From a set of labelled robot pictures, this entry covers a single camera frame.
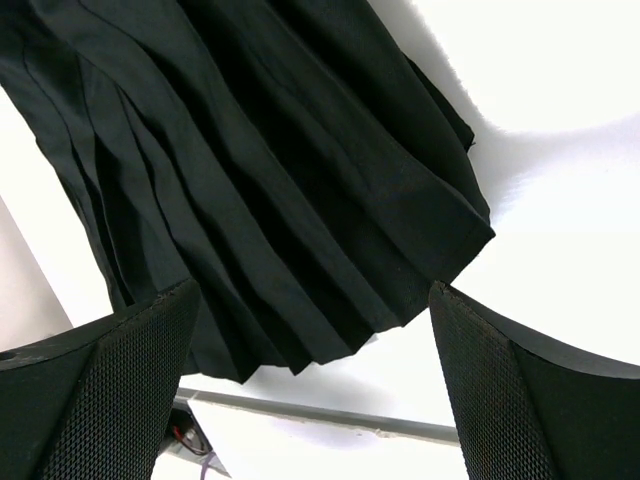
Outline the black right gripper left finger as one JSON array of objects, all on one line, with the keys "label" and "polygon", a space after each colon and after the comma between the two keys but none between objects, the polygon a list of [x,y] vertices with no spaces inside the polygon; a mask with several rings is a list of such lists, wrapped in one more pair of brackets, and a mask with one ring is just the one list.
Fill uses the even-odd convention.
[{"label": "black right gripper left finger", "polygon": [[200,304],[156,298],[1,354],[4,479],[148,479]]}]

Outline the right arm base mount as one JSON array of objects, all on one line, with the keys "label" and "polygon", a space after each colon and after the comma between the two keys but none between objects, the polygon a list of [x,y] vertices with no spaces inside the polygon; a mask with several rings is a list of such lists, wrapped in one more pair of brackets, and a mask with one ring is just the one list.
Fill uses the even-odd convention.
[{"label": "right arm base mount", "polygon": [[174,440],[197,456],[206,456],[212,451],[209,441],[188,406],[172,408],[168,432]]}]

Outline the black pleated skirt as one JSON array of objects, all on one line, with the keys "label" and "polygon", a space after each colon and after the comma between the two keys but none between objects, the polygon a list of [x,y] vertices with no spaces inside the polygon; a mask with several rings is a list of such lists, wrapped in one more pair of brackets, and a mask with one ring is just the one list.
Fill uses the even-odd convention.
[{"label": "black pleated skirt", "polygon": [[112,305],[198,282],[188,374],[351,356],[494,235],[473,131],[366,1],[5,1],[1,83]]}]

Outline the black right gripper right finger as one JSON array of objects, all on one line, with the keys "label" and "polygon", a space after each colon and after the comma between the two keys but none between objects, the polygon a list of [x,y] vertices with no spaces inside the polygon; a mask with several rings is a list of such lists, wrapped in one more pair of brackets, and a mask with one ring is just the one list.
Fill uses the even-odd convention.
[{"label": "black right gripper right finger", "polygon": [[638,478],[638,366],[563,343],[442,282],[429,311],[470,478]]}]

